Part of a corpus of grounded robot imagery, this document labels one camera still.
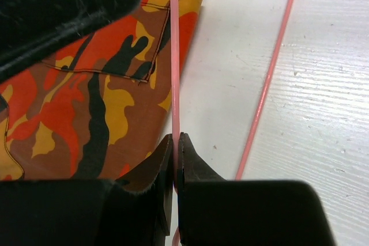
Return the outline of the pink wire hanger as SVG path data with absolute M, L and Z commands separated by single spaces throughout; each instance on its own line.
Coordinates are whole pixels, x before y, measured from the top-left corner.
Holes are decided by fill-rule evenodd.
M 284 15 L 281 21 L 277 40 L 274 45 L 273 54 L 269 63 L 269 68 L 263 83 L 262 92 L 259 98 L 257 109 L 255 110 L 253 122 L 246 140 L 244 151 L 240 159 L 238 170 L 235 176 L 236 180 L 240 180 L 253 145 L 254 137 L 259 125 L 259 120 L 263 111 L 263 107 L 268 95 L 268 90 L 272 81 L 274 68 L 277 63 L 278 54 L 284 38 L 284 33 L 288 24 L 289 15 L 291 13 L 294 0 L 287 0 Z M 179 0 L 170 0 L 170 19 L 171 19 L 171 107 L 172 107 L 172 139 L 174 143 L 173 158 L 174 169 L 178 169 L 179 159 L 179 137 L 180 137 L 180 58 L 179 58 Z

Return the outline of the orange camouflage trousers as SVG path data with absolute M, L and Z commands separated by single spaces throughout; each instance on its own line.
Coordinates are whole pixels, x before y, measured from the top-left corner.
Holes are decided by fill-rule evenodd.
M 149 157 L 171 105 L 170 0 L 1 84 L 1 180 L 118 179 Z

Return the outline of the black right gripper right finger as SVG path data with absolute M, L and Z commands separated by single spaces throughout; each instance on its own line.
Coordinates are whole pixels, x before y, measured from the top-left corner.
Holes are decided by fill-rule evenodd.
M 298 180 L 226 180 L 179 138 L 183 245 L 334 245 L 318 195 Z

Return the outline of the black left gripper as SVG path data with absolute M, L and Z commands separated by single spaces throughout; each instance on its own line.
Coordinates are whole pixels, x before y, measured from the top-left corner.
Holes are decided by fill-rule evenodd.
M 132 12 L 140 0 L 1 0 L 1 81 Z

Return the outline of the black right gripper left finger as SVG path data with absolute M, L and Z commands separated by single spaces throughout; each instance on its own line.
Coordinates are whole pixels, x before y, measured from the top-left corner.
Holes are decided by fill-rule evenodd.
M 170 233 L 173 140 L 116 180 L 1 183 L 2 245 L 164 245 Z

